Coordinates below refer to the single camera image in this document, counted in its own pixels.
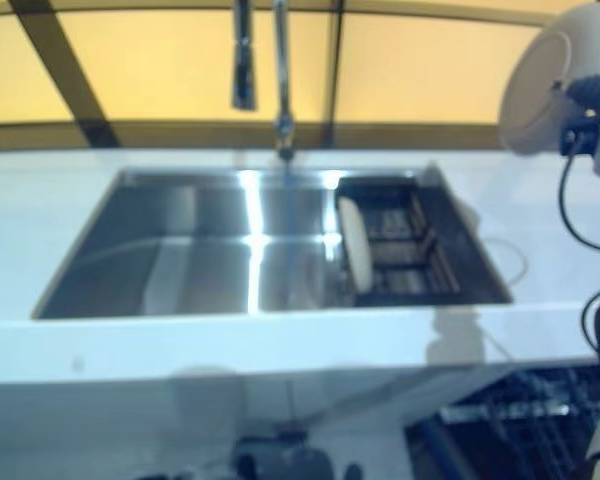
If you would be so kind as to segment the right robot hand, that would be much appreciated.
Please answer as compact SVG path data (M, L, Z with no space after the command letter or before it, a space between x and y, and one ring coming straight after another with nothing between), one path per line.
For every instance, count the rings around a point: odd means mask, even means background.
M556 80L551 91L575 103L586 118L600 122L600 74Z

